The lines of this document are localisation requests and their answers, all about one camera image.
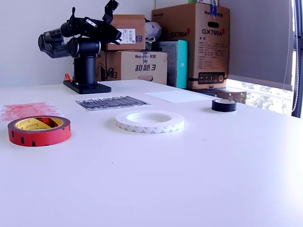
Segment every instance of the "black electrical tape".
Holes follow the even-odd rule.
[[[212,110],[219,112],[233,112],[237,110],[237,103],[233,100],[215,99],[212,103]]]

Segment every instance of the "red tape roll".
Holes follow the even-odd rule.
[[[70,120],[57,116],[24,117],[8,124],[9,140],[26,147],[49,146],[71,137]]]

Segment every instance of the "cardboard box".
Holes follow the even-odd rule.
[[[145,50],[145,16],[115,14],[111,23],[121,35],[121,44],[107,44],[106,50]]]
[[[209,5],[219,5],[219,0],[188,0],[189,3],[195,3],[195,2],[200,2],[200,3],[205,3]]]
[[[238,103],[246,104],[247,91],[241,89],[227,87],[227,88],[202,89],[202,90],[191,90],[191,91],[195,91],[208,96],[234,100]]]
[[[96,58],[97,81],[143,79],[166,85],[167,54],[165,52],[117,51],[100,52]]]
[[[191,3],[155,9],[152,20],[162,27],[163,39],[188,41],[187,87],[209,89],[226,87],[229,62],[229,9]]]

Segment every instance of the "black metal base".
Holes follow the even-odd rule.
[[[111,92],[112,88],[103,84],[78,84],[73,82],[63,81],[63,84],[74,90],[78,94],[95,94]]]

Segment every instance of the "window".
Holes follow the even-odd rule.
[[[292,86],[295,79],[296,53],[293,52]],[[227,86],[247,91],[246,104],[291,116],[293,91],[227,79]]]

